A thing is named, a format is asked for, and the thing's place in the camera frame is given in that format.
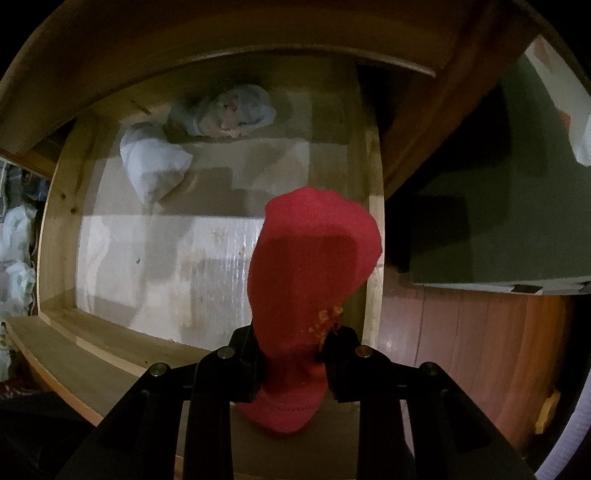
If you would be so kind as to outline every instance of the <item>clothing pile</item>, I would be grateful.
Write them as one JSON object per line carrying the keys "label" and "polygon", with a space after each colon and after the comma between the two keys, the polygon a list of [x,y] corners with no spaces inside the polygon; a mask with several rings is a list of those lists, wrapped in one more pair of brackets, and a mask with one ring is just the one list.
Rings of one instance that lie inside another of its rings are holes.
{"label": "clothing pile", "polygon": [[33,301],[36,274],[29,248],[37,208],[32,200],[46,199],[48,185],[34,181],[31,188],[31,178],[16,166],[0,165],[0,319],[27,315]]}
{"label": "clothing pile", "polygon": [[[239,85],[215,98],[193,104],[173,102],[168,120],[193,137],[247,137],[271,125],[275,108],[258,85]],[[181,183],[193,156],[170,143],[160,125],[142,122],[131,125],[120,143],[127,176],[144,205],[161,200]]]}

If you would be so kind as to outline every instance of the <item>folded clothing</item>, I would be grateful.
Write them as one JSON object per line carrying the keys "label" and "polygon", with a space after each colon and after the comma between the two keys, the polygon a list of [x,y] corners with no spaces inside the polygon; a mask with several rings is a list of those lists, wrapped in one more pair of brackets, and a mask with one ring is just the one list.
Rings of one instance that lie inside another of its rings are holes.
{"label": "folded clothing", "polygon": [[247,286],[267,378],[253,403],[238,404],[249,419],[292,433],[312,418],[327,389],[316,356],[381,253],[373,217],[338,193],[304,187],[267,204]]}

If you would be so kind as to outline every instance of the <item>wooden shelf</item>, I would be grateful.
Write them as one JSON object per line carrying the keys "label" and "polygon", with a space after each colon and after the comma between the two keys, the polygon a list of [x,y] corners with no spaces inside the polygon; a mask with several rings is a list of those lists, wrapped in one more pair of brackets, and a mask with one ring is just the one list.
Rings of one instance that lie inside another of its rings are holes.
{"label": "wooden shelf", "polygon": [[11,318],[7,327],[32,368],[93,425],[137,379],[69,341],[39,317]]}
{"label": "wooden shelf", "polygon": [[45,309],[40,317],[79,347],[136,377],[156,362],[182,367],[209,353],[130,330],[80,309]]}
{"label": "wooden shelf", "polygon": [[[97,425],[133,385],[136,377],[107,363],[58,333],[39,317],[7,321],[10,338],[32,368],[72,408]],[[184,453],[187,408],[181,418],[177,453]],[[301,433],[275,439],[231,409],[235,471],[266,478],[353,478],[359,410],[325,400]]]}

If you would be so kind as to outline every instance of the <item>white cloth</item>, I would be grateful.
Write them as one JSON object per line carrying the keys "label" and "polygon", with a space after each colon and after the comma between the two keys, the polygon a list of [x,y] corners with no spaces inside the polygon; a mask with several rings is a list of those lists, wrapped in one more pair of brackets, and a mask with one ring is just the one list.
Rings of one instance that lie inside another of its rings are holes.
{"label": "white cloth", "polygon": [[0,229],[0,318],[25,316],[33,301],[36,273],[29,246],[37,210],[28,203],[8,211]]}
{"label": "white cloth", "polygon": [[194,137],[245,137],[271,125],[275,109],[269,94],[258,85],[239,85],[217,98],[204,98],[194,106],[174,102],[170,119]]}
{"label": "white cloth", "polygon": [[145,205],[162,199],[183,180],[193,156],[169,143],[162,127],[149,122],[131,125],[120,143],[127,176]]}

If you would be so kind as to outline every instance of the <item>wooden cabinet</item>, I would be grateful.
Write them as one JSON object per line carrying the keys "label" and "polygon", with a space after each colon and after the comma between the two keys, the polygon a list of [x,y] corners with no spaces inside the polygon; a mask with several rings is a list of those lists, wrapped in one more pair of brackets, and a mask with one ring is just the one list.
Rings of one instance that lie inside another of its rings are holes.
{"label": "wooden cabinet", "polygon": [[187,63],[252,51],[340,53],[414,73],[381,132],[389,196],[536,32],[509,0],[66,0],[0,82],[0,153],[18,161],[97,100]]}

